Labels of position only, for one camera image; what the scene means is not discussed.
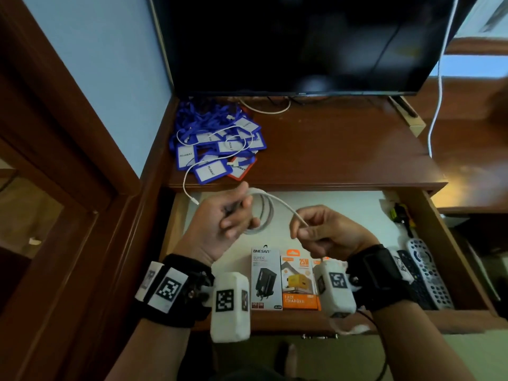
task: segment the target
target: light blue wall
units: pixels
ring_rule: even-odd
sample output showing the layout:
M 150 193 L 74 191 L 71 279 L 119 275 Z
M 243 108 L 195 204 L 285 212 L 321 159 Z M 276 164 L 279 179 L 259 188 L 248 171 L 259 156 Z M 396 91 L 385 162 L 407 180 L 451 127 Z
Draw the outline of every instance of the light blue wall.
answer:
M 508 56 L 445 55 L 441 74 L 462 78 L 503 78 L 508 76 Z M 430 76 L 437 76 L 437 65 Z
M 171 97 L 147 0 L 23 0 L 138 176 Z

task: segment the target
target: tv stand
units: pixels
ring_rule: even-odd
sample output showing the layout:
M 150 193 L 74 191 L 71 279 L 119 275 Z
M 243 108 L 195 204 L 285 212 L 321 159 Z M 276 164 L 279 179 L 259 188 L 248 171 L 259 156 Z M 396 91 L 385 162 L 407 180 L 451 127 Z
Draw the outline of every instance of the tv stand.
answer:
M 412 118 L 417 118 L 418 114 L 416 111 L 402 98 L 402 96 L 392 96 L 394 102 L 396 102 L 400 107 L 407 112 L 408 115 Z

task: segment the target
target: left hand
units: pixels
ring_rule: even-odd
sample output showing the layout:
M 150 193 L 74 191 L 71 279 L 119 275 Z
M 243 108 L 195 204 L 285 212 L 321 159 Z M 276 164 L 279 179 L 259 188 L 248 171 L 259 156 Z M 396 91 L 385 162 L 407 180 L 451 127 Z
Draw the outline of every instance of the left hand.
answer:
M 247 229 L 259 227 L 260 220 L 252 217 L 252 196 L 249 185 L 242 182 L 235 189 L 219 192 L 201 202 L 174 253 L 188 256 L 211 266 Z M 226 209 L 241 205 L 226 216 Z

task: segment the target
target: wrist strap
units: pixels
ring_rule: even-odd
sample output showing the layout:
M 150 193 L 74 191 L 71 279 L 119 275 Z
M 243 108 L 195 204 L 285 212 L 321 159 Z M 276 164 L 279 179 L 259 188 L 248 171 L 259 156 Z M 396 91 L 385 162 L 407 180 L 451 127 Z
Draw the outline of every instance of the wrist strap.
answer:
M 347 273 L 361 289 L 354 293 L 358 305 L 377 311 L 401 300 L 416 300 L 414 290 L 402 279 L 390 251 L 382 244 L 349 257 Z
M 203 286 L 212 287 L 211 268 L 186 256 L 169 254 L 162 263 L 152 262 L 139 288 L 141 316 L 158 324 L 191 328 L 211 312 L 204 307 Z

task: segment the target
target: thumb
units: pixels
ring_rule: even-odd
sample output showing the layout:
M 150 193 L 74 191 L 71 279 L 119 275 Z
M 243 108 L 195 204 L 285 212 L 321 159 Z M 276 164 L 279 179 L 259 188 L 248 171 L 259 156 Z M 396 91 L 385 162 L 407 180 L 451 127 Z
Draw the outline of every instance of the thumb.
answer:
M 249 184 L 247 182 L 241 182 L 236 188 L 223 192 L 219 195 L 221 204 L 223 206 L 227 206 L 244 200 L 247 196 L 248 189 Z
M 329 224 L 320 224 L 319 226 L 311 226 L 303 229 L 298 229 L 298 239 L 304 241 L 317 241 L 323 238 L 330 238 L 333 236 L 333 229 Z

